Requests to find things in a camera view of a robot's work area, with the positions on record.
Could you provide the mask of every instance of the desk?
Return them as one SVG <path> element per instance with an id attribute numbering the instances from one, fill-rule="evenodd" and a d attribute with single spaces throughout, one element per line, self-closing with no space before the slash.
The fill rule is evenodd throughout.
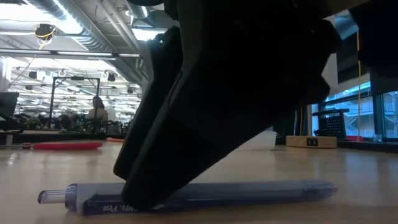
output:
<path id="1" fill-rule="evenodd" d="M 74 182 L 119 182 L 113 164 L 121 145 L 99 152 L 0 150 L 2 224 L 28 223 L 397 223 L 398 155 L 348 149 L 277 147 L 235 151 L 196 182 L 323 179 L 339 192 L 322 202 L 213 208 L 174 214 L 79 217 L 62 204 L 39 205 L 43 189 Z"/>

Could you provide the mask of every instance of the small wooden block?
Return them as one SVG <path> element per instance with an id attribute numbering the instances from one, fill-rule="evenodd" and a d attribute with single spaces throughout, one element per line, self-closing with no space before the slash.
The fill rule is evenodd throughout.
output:
<path id="1" fill-rule="evenodd" d="M 325 136 L 286 136 L 286 146 L 336 149 L 337 138 Z"/>

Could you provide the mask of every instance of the woman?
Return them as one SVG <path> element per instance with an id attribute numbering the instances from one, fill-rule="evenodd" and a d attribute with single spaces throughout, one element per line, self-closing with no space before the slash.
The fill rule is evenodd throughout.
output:
<path id="1" fill-rule="evenodd" d="M 93 98 L 93 109 L 88 112 L 86 116 L 87 119 L 93 119 L 95 115 L 95 108 L 97 107 L 97 118 L 103 121 L 108 120 L 108 112 L 105 110 L 104 103 L 99 96 L 94 96 Z"/>

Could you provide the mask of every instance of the ceiling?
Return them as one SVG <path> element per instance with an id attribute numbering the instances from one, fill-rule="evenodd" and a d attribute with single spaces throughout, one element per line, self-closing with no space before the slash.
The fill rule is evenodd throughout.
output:
<path id="1" fill-rule="evenodd" d="M 46 11 L 47 3 L 60 7 L 66 19 Z M 95 40 L 106 46 L 100 46 L 101 52 L 140 54 L 140 45 L 165 32 L 174 21 L 164 13 L 163 6 L 140 9 L 127 4 L 126 0 L 0 0 L 0 48 L 98 52 L 84 42 L 95 35 Z M 146 17 L 139 17 L 137 10 Z M 40 24 L 56 28 L 50 40 L 36 37 L 35 29 Z M 0 56 L 11 67 L 9 91 L 20 93 L 17 111 L 47 113 L 53 77 L 81 76 L 99 78 L 99 94 L 105 106 L 115 111 L 116 119 L 131 119 L 148 80 L 141 57 L 121 57 L 120 54 L 112 60 L 96 60 L 97 57 L 91 56 L 38 58 L 35 54 L 5 56 L 1 53 Z M 29 77 L 30 73 L 36 73 L 37 78 Z M 109 74 L 114 74 L 115 81 L 108 81 Z M 91 99 L 96 93 L 96 83 L 92 80 L 59 79 L 57 84 L 56 114 L 66 111 L 87 113 L 92 108 Z"/>

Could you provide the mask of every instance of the computer monitor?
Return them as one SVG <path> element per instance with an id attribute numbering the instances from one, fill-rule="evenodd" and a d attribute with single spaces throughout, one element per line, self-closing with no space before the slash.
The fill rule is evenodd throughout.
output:
<path id="1" fill-rule="evenodd" d="M 11 117 L 14 115 L 17 106 L 19 93 L 3 92 L 0 93 L 0 114 Z"/>

